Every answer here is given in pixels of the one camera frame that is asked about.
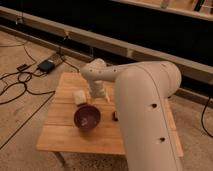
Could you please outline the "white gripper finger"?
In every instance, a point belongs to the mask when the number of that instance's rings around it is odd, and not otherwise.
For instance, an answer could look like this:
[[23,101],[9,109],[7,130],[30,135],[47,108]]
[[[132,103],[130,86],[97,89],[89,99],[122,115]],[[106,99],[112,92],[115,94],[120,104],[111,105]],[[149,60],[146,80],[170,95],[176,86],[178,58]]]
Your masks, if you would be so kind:
[[76,105],[82,105],[87,102],[86,94],[83,90],[74,91],[73,98]]
[[109,97],[107,91],[105,92],[105,100],[106,100],[107,102],[110,102],[110,97]]

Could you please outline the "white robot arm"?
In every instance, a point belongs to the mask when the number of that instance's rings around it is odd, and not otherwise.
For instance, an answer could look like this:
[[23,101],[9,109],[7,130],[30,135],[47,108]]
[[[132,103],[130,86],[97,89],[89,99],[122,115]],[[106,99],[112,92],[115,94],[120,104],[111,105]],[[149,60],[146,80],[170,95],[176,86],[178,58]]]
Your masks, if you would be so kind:
[[181,72],[169,61],[145,61],[108,66],[98,58],[80,69],[90,95],[106,94],[114,84],[115,111],[129,171],[182,171],[165,100],[180,87]]

